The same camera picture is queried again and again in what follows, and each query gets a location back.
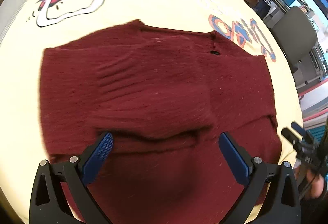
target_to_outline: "yellow bedsheet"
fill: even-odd
[[[43,49],[134,19],[178,30],[216,29],[252,55],[264,54],[274,87],[278,136],[292,121],[302,123],[287,61],[243,0],[28,0],[0,45],[0,186],[26,223],[38,163],[47,158],[39,122]],[[287,141],[282,145],[283,160],[295,161]]]

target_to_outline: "office chair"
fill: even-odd
[[[292,7],[270,30],[284,52],[292,73],[297,62],[315,46],[317,33],[308,16],[297,6]]]

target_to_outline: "red fabric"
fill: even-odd
[[[40,111],[54,162],[112,132],[114,149],[88,188],[115,224],[218,223],[242,191],[221,132],[266,162],[281,153],[264,57],[215,31],[136,20],[48,48]]]

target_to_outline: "cartoon mouth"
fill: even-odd
[[[92,12],[96,11],[104,2],[104,0],[92,0],[91,4],[86,8],[81,8],[74,12],[65,13],[57,18],[48,18],[47,17],[48,8],[55,5],[60,0],[40,0],[40,1],[42,1],[41,5],[39,7],[40,13],[36,20],[36,24],[39,27],[45,27],[45,26],[49,26],[52,24],[56,24],[64,19],[67,19],[72,16],[92,13]]]

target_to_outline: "black bag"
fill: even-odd
[[[253,8],[255,13],[258,14],[261,19],[264,19],[269,13],[271,2],[271,0],[259,0],[256,6]]]

